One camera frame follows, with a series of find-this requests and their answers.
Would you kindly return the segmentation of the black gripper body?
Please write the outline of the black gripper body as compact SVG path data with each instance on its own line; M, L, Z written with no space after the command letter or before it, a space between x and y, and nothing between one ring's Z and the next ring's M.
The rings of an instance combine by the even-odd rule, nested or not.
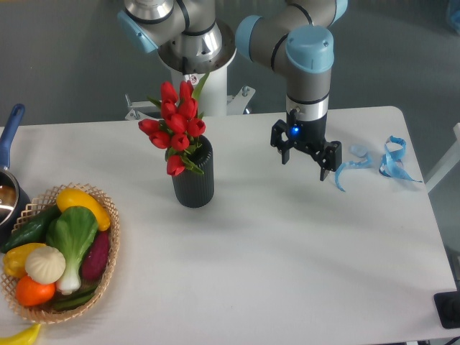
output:
M303 121L296 110L286 113L287 141L285 146L288 150L295 148L309 155L317 155L322 152L326 143L326 121L327 114L320 119Z

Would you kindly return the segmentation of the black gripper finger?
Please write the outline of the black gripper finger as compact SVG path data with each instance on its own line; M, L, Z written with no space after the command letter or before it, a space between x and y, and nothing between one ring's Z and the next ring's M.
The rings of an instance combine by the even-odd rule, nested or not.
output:
M313 159L320 166L320 181L324 181L330 172L336 172L342 164L342 145L340 141L332 141L319 145L313 153Z
M271 130L270 145L281 154L281 163L286 165L290 159L290 150L295 146L292 138L293 128L278 119Z

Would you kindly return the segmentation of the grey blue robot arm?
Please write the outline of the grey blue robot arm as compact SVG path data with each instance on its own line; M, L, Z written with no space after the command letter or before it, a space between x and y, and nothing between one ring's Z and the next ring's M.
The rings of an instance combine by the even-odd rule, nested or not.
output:
M321 175L342 162L341 143L325 138L334 39L330 26L346 1L288 1L268 19L252 15L236 30L216 17L214 1L125 1L117 19L142 52L157 52L177 79L216 73L240 54L285 79L286 118L270 143L287 162L291 149L310 155Z

